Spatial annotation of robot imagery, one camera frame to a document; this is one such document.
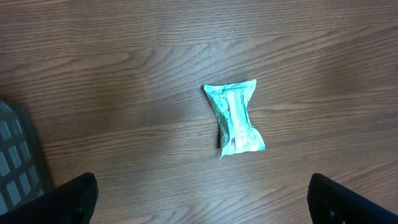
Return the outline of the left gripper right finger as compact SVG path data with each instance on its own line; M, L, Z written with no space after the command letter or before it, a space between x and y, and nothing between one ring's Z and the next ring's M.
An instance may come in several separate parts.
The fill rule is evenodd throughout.
M397 224L396 214L319 173L312 175L307 202L313 224Z

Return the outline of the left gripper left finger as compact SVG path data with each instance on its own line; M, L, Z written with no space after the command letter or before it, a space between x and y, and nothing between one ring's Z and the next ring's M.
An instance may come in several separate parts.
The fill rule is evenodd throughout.
M93 216L97 199L95 175L86 172L1 215L1 224L86 224Z

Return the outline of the light blue wipes packet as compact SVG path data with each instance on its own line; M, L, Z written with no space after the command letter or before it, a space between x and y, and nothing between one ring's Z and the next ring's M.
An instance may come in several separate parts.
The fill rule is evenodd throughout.
M256 80L250 80L203 87L218 122L221 157L266 149L264 140L251 124L248 113L248 103L256 83Z

